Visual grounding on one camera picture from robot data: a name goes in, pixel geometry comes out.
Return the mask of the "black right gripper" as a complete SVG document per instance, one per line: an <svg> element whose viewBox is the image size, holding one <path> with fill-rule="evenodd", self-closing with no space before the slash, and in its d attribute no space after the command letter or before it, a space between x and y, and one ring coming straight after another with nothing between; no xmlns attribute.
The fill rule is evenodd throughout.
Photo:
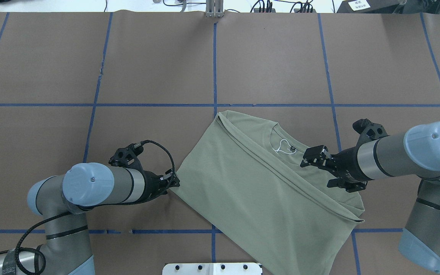
<svg viewBox="0 0 440 275"><path fill-rule="evenodd" d="M346 149L330 155L325 145L310 147L304 152L300 167L324 168L327 160L329 160L329 172L336 177L328 181L327 188L340 188L346 192L359 192L366 189L368 181L362 181L357 149Z"/></svg>

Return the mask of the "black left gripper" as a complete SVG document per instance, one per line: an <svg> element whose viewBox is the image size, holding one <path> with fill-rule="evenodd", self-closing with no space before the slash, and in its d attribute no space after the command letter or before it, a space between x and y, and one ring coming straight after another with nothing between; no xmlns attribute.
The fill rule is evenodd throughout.
<svg viewBox="0 0 440 275"><path fill-rule="evenodd" d="M156 175L151 171L145 171L144 202L151 201L170 188L180 187L180 179L173 169L165 172L165 175Z"/></svg>

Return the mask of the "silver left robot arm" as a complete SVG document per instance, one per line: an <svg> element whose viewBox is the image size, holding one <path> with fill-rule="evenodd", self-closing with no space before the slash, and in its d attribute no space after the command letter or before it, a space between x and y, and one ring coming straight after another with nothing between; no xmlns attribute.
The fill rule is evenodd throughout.
<svg viewBox="0 0 440 275"><path fill-rule="evenodd" d="M94 275L86 213L105 205L137 205L156 199L180 180L140 164L79 163L64 175L33 185L28 207L42 221L27 230L13 249L0 252L0 275Z"/></svg>

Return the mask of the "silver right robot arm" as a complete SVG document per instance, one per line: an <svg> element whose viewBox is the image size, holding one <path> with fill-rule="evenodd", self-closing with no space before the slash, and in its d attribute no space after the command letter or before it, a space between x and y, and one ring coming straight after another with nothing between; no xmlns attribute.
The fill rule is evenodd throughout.
<svg viewBox="0 0 440 275"><path fill-rule="evenodd" d="M359 192L369 181L415 175L421 179L398 250L409 261L440 274L440 121L389 135L368 119L353 123L356 146L330 154L324 145L307 148L300 167L328 171L328 188Z"/></svg>

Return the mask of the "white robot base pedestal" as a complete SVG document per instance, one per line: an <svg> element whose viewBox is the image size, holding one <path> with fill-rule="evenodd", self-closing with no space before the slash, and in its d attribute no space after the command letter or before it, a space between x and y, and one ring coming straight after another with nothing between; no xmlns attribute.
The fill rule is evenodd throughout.
<svg viewBox="0 0 440 275"><path fill-rule="evenodd" d="M170 263L163 275L262 275L263 266L255 262Z"/></svg>

